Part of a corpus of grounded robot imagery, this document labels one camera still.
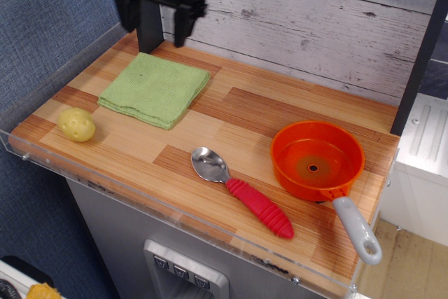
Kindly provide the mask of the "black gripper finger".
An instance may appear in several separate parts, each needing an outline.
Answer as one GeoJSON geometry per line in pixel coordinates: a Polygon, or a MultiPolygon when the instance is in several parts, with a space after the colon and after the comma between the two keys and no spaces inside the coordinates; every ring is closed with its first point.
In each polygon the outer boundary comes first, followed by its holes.
{"type": "Polygon", "coordinates": [[[174,14],[174,45],[183,47],[186,39],[192,34],[197,19],[195,9],[189,5],[182,5],[174,14]]]}
{"type": "Polygon", "coordinates": [[[123,28],[134,31],[140,24],[140,0],[115,0],[115,5],[123,28]]]}

